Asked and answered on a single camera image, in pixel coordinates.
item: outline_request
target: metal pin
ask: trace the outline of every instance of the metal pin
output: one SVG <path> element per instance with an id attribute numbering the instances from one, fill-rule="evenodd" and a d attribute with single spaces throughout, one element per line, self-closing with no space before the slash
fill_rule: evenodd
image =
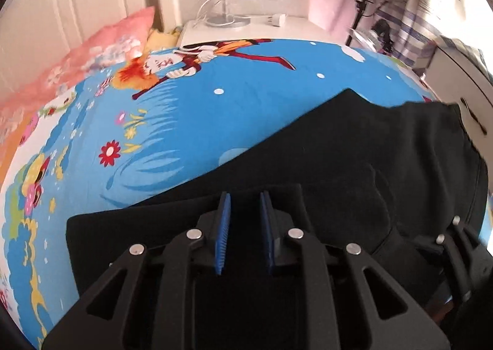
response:
<path id="1" fill-rule="evenodd" d="M 187 233 L 186 236 L 190 240 L 197 240 L 202 237 L 202 231 L 200 229 L 190 229 Z"/>
<path id="2" fill-rule="evenodd" d="M 144 246 L 142 244 L 134 244 L 130 247 L 130 254 L 132 255 L 140 255 L 144 252 Z"/>
<path id="3" fill-rule="evenodd" d="M 346 251 L 349 254 L 359 255 L 359 254 L 361 254 L 361 247 L 358 244 L 356 244 L 356 243 L 349 243 L 346 246 Z"/>
<path id="4" fill-rule="evenodd" d="M 304 233 L 301 229 L 298 228 L 292 228 L 287 231 L 287 235 L 290 238 L 302 238 Z"/>

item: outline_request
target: triangular cutout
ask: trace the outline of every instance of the triangular cutout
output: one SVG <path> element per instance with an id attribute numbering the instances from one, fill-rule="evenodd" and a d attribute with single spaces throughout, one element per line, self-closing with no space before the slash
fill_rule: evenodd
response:
<path id="1" fill-rule="evenodd" d="M 390 319 L 407 311 L 405 302 L 373 269 L 366 268 L 363 273 L 370 287 L 380 319 Z"/>
<path id="2" fill-rule="evenodd" d="M 119 271 L 88 305 L 87 313 L 107 321 L 111 320 L 126 276 L 127 270 Z"/>

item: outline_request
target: white table top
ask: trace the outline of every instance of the white table top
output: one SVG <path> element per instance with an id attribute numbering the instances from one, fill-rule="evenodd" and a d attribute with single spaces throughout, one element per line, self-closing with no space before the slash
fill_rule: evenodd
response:
<path id="1" fill-rule="evenodd" d="M 265 19 L 252 19 L 252 22 L 240 28 L 210 27 L 203 22 L 193 27 L 195 21 L 186 23 L 178 46 L 209 41 L 228 41 L 233 39 L 304 39 L 309 41 L 320 41 L 323 43 L 334 43 L 330 34 L 324 29 L 313 24 L 303 17 L 291 17 L 286 19 L 282 27 L 272 26 Z"/>

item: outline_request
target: yellow pillow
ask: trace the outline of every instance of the yellow pillow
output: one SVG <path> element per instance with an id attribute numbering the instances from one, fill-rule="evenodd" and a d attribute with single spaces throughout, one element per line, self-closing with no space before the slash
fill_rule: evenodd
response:
<path id="1" fill-rule="evenodd" d="M 180 31 L 175 29 L 170 33 L 161 33 L 158 30 L 151 29 L 147 43 L 144 47 L 144 53 L 151 51 L 160 51 L 162 49 L 171 49 L 177 46 L 177 41 L 180 36 Z"/>

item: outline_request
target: orange hair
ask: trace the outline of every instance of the orange hair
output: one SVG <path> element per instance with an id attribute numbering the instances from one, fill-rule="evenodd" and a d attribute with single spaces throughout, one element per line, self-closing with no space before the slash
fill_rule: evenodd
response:
<path id="1" fill-rule="evenodd" d="M 112 86 L 119 90 L 133 88 L 134 90 L 144 90 L 155 85 L 159 78 L 156 75 L 147 75 L 144 70 L 144 63 L 147 54 L 140 58 L 132 59 L 124 67 L 115 73 L 112 79 Z"/>

